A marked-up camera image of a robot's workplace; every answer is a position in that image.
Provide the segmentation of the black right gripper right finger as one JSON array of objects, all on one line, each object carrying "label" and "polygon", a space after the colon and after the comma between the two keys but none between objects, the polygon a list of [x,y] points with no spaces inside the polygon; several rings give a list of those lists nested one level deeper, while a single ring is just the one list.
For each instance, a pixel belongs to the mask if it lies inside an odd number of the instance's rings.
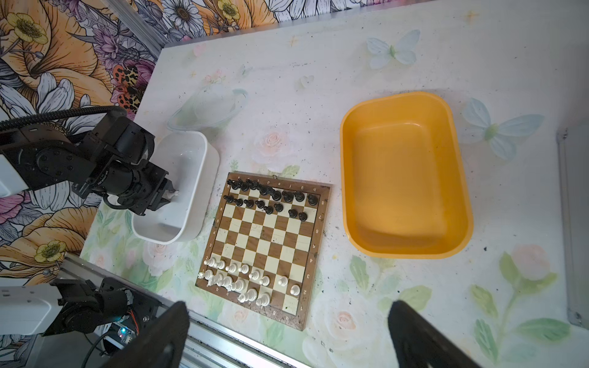
[{"label": "black right gripper right finger", "polygon": [[387,325],[400,367],[478,366],[405,301],[392,303]]}]

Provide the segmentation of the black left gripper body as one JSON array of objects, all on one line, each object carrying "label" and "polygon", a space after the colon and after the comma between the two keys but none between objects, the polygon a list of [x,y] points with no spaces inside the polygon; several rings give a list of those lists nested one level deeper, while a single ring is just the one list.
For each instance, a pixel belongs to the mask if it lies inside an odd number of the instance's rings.
[{"label": "black left gripper body", "polygon": [[111,209],[129,210],[144,216],[170,203],[177,191],[168,172],[152,163],[133,167],[113,162],[104,173],[103,200]]}]

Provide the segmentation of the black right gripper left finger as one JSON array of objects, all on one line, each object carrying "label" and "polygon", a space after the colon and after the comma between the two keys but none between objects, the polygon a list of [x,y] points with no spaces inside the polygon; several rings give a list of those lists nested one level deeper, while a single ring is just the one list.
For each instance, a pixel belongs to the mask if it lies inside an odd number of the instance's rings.
[{"label": "black right gripper left finger", "polygon": [[189,328],[187,306],[178,301],[102,367],[179,367]]}]

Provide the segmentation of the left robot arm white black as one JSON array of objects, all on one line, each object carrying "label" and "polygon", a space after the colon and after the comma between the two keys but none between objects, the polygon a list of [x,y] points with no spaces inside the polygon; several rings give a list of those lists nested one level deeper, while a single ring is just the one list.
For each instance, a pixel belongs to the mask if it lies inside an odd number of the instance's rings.
[{"label": "left robot arm white black", "polygon": [[[1,123],[1,194],[70,182],[75,194],[116,198],[116,210],[142,216],[170,202],[167,171],[151,162],[155,138],[121,107],[41,113]],[[129,288],[98,290],[92,282],[56,280],[1,290],[1,333],[88,334],[134,317]]]}]

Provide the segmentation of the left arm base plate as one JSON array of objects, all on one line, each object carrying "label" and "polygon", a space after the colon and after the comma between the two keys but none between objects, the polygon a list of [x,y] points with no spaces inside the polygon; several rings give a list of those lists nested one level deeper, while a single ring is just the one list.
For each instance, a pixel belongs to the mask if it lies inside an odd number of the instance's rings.
[{"label": "left arm base plate", "polygon": [[128,288],[132,303],[119,320],[97,329],[97,335],[108,333],[102,340],[103,355],[112,356],[132,342],[157,318],[161,303],[154,297],[137,289]]}]

